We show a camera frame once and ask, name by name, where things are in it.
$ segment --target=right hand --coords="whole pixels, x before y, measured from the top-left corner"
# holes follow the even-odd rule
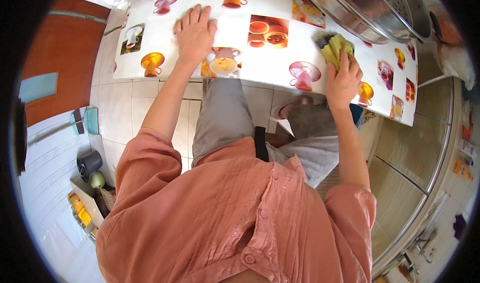
[[[217,31],[217,20],[208,23],[211,7],[207,6],[203,11],[201,9],[200,4],[189,9],[175,25],[179,59],[195,65],[198,65],[212,51]]]
[[[350,101],[355,97],[362,82],[363,72],[357,60],[340,51],[340,70],[337,73],[335,65],[327,65],[327,83],[325,93],[331,111],[350,109]]]

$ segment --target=cleaning cloth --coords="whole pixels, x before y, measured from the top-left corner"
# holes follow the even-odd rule
[[[340,69],[340,50],[353,55],[351,44],[341,34],[322,36],[316,41],[316,44],[326,62],[332,62],[337,71]]]

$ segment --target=pink slipper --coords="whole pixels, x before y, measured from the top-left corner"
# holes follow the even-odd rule
[[[280,111],[287,106],[294,107],[294,106],[299,106],[299,105],[313,105],[313,104],[314,104],[314,100],[311,97],[300,96],[289,104],[286,104],[286,105],[283,105],[283,106],[277,106],[275,109],[273,109],[272,118],[274,118],[276,120],[285,119],[284,117],[280,116]]]

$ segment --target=patterned tablecloth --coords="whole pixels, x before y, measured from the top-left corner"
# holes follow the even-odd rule
[[[178,57],[175,21],[200,3],[218,19],[212,53],[193,77],[228,77],[325,92],[327,65],[315,40],[340,33],[363,71],[352,103],[412,125],[416,43],[371,45],[345,31],[310,0],[141,0],[130,7],[118,40],[114,79],[167,77]]]

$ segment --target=yellow cloth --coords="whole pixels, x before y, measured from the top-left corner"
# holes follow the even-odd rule
[[[341,34],[336,34],[328,41],[321,50],[321,54],[325,57],[326,62],[332,62],[335,65],[336,70],[340,69],[340,50],[345,51],[348,54],[353,55],[353,49],[350,43],[345,40]]]

